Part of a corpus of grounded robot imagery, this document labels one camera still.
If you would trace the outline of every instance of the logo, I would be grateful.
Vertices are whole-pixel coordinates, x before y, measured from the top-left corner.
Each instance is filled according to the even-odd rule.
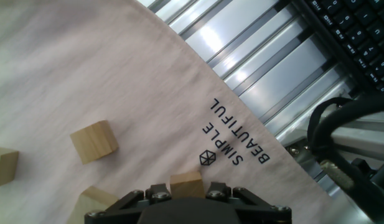
[[[209,166],[215,162],[215,160],[217,160],[217,155],[215,152],[206,150],[200,155],[200,164],[202,166]]]

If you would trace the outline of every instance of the keyboard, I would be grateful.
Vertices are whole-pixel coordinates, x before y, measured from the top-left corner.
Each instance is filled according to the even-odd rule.
[[[384,92],[384,0],[293,0],[365,93]]]

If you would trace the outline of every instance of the white cloth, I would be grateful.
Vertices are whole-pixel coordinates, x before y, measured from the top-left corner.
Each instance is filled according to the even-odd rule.
[[[83,166],[69,135],[103,119],[119,149]],[[0,0],[0,146],[20,151],[15,180],[0,186],[0,224],[65,223],[91,185],[122,197],[192,170],[206,189],[226,182],[290,206],[294,223],[318,223],[330,202],[201,58],[130,0]],[[210,166],[205,150],[216,153]]]

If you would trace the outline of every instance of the wooden cube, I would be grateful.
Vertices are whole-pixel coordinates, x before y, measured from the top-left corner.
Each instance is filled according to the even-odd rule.
[[[106,210],[118,201],[118,197],[96,187],[89,187],[78,197],[67,224],[84,224],[84,215],[92,210]]]
[[[114,152],[118,143],[108,121],[99,121],[70,135],[83,164]]]
[[[19,152],[0,147],[0,186],[15,178]]]
[[[172,175],[170,178],[172,198],[205,198],[203,180],[200,172]]]

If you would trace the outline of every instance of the bolt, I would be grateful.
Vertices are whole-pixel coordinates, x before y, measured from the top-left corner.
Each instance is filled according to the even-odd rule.
[[[143,190],[133,190],[132,193],[134,194],[143,194]]]
[[[103,216],[105,213],[106,212],[102,211],[102,210],[92,210],[92,211],[88,212],[87,215],[89,217],[92,217],[92,218],[98,218],[98,217]]]
[[[169,194],[167,192],[158,192],[154,195],[152,195],[152,198],[158,198],[158,199],[164,199],[164,198],[168,198],[169,197]]]
[[[290,154],[291,154],[292,156],[296,156],[296,155],[299,154],[299,151],[298,151],[298,149],[290,149]]]
[[[225,194],[222,193],[221,191],[219,190],[212,190],[208,193],[209,196],[213,197],[213,198],[217,198],[217,197],[224,197]]]
[[[290,210],[289,207],[287,206],[282,206],[282,205],[272,205],[271,207],[272,209],[278,211],[278,212],[285,212],[285,211],[288,211]]]
[[[246,188],[244,188],[244,187],[235,187],[234,190],[243,191],[243,190],[246,190]]]
[[[351,189],[355,182],[345,172],[340,170],[333,162],[325,159],[321,163],[321,169],[342,189]]]

